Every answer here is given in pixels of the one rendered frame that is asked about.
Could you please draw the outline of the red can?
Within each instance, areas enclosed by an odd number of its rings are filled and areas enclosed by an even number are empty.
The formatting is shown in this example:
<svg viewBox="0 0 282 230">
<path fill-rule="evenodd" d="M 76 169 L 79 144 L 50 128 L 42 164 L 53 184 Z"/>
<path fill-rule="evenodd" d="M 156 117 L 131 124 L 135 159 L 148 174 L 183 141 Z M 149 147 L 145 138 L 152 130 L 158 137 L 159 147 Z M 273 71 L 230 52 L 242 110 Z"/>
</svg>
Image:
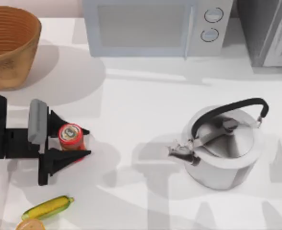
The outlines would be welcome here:
<svg viewBox="0 0 282 230">
<path fill-rule="evenodd" d="M 58 131 L 58 140 L 61 149 L 66 150 L 86 150 L 82 129 L 73 123 L 63 125 Z"/>
</svg>

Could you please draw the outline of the pale grey rounded box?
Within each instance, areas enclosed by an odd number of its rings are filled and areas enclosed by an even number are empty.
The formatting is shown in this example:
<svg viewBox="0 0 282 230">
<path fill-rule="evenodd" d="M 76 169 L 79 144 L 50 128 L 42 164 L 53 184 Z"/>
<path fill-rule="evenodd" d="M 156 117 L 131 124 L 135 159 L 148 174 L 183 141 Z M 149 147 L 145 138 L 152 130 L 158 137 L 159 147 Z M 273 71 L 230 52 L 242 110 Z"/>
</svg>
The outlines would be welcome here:
<svg viewBox="0 0 282 230">
<path fill-rule="evenodd" d="M 41 145 L 47 138 L 47 113 L 48 106 L 39 99 L 30 102 L 28 118 L 28 141 Z"/>
</svg>

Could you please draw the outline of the yellow corn cob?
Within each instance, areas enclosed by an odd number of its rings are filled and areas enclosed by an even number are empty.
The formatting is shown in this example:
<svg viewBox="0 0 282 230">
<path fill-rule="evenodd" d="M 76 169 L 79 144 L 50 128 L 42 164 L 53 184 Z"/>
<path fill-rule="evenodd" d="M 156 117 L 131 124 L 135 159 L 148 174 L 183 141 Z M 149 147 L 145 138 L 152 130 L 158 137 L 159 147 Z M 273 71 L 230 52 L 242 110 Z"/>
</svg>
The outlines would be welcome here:
<svg viewBox="0 0 282 230">
<path fill-rule="evenodd" d="M 22 214 L 21 219 L 43 220 L 49 218 L 55 214 L 58 214 L 59 212 L 66 210 L 74 201 L 75 199 L 73 197 L 66 195 L 53 198 L 25 211 Z"/>
</svg>

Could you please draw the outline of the brown woven basket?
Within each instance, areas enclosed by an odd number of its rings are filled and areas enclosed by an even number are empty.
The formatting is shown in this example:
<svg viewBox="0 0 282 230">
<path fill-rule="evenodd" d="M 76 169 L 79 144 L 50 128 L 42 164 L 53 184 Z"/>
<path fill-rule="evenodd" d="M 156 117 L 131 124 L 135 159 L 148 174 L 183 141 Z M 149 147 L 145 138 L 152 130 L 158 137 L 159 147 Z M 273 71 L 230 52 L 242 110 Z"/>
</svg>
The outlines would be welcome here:
<svg viewBox="0 0 282 230">
<path fill-rule="evenodd" d="M 42 24 L 32 13 L 0 5 L 0 90 L 20 87 L 35 59 Z"/>
</svg>

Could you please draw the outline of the microwave oven door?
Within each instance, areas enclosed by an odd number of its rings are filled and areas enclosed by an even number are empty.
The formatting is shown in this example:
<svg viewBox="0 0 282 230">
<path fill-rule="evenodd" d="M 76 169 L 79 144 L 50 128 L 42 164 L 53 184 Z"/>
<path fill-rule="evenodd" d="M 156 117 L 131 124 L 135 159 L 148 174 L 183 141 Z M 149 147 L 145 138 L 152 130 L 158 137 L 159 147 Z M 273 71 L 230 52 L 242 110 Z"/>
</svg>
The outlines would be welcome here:
<svg viewBox="0 0 282 230">
<path fill-rule="evenodd" d="M 82 0 L 92 57 L 184 57 L 195 0 Z"/>
</svg>

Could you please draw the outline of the pale microwave oven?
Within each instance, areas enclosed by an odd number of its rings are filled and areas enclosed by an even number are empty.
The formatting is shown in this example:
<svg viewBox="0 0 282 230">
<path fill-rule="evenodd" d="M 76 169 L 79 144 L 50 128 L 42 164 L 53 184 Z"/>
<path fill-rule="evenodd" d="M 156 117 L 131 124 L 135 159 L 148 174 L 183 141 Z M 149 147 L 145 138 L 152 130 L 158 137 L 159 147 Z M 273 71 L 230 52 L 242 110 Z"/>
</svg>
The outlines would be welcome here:
<svg viewBox="0 0 282 230">
<path fill-rule="evenodd" d="M 220 54 L 233 0 L 82 0 L 93 57 Z"/>
</svg>

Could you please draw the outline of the microwave knob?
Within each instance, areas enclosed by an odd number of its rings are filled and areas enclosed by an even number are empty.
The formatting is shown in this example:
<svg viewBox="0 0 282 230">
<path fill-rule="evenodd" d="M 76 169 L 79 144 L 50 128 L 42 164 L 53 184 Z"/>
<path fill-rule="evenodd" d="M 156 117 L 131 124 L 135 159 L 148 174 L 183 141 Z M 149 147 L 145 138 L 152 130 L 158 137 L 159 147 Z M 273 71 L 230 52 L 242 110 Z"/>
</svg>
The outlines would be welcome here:
<svg viewBox="0 0 282 230">
<path fill-rule="evenodd" d="M 218 39 L 220 33 L 215 28 L 210 28 L 207 30 L 203 30 L 200 34 L 200 38 L 203 42 L 211 43 Z"/>
<path fill-rule="evenodd" d="M 224 12 L 221 8 L 208 9 L 204 14 L 204 19 L 208 23 L 217 23 L 223 18 Z"/>
</svg>

